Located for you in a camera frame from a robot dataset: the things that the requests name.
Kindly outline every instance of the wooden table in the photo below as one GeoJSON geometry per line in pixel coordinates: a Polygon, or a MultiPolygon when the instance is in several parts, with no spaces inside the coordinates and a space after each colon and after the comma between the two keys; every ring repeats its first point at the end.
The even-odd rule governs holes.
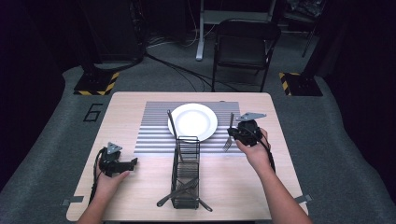
{"type": "MultiPolygon", "coordinates": [[[[146,102],[238,102],[240,113],[263,113],[257,119],[269,133],[276,174],[293,197],[302,191],[291,162],[271,96],[267,93],[228,92],[116,92],[112,96],[91,154],[82,172],[67,219],[76,221],[88,205],[92,187],[92,167],[98,151],[108,142],[123,148],[120,161],[137,157],[135,170],[121,183],[104,215],[114,221],[213,221],[271,219],[262,185],[243,153],[206,153],[200,159],[200,198],[213,208],[206,211],[175,209],[168,201],[156,203],[170,192],[173,153],[134,153],[146,102]]],[[[301,207],[308,213],[305,203],[301,207]]]]}

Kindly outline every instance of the black chair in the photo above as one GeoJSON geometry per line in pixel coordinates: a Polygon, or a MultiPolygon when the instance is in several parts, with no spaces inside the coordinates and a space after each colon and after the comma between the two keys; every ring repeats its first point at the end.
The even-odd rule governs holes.
{"type": "Polygon", "coordinates": [[[215,91],[218,66],[254,69],[258,72],[265,70],[260,88],[262,91],[280,33],[277,25],[270,21],[222,21],[216,33],[212,91],[215,91]]]}

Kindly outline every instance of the black curtain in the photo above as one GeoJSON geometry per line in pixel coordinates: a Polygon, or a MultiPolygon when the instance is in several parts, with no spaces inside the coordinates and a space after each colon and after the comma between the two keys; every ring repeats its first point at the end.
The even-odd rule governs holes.
{"type": "Polygon", "coordinates": [[[303,77],[327,76],[331,71],[333,59],[338,57],[340,39],[344,38],[345,29],[349,25],[350,12],[354,0],[327,0],[322,16],[318,21],[317,32],[320,39],[302,72],[303,77]]]}
{"type": "Polygon", "coordinates": [[[72,18],[90,56],[92,36],[76,1],[4,0],[0,7],[0,189],[41,134],[64,91],[63,72],[79,65],[64,20],[72,18]]]}
{"type": "Polygon", "coordinates": [[[396,16],[392,1],[358,1],[325,77],[344,127],[396,202],[396,16]]]}

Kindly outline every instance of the white plate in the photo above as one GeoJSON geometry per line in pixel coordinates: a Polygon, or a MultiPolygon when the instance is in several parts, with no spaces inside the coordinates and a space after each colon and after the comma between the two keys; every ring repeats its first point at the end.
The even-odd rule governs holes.
{"type": "MultiPolygon", "coordinates": [[[[215,112],[205,105],[181,105],[172,112],[172,118],[177,136],[197,136],[198,140],[204,141],[218,128],[215,112]]],[[[170,119],[168,128],[174,134],[170,119]]]]}

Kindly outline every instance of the yellow and black caution tape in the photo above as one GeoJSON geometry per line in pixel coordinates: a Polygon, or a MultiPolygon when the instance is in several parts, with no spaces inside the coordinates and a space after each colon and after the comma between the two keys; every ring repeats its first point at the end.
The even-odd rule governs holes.
{"type": "Polygon", "coordinates": [[[299,76],[299,73],[279,73],[280,81],[282,82],[283,91],[286,95],[291,95],[290,86],[288,81],[286,80],[286,74],[299,76]]]}
{"type": "Polygon", "coordinates": [[[74,91],[74,94],[75,95],[109,95],[111,93],[111,90],[113,90],[114,85],[116,84],[117,77],[119,77],[119,75],[120,73],[114,74],[111,77],[106,89],[103,91],[90,91],[90,90],[74,91]]]}

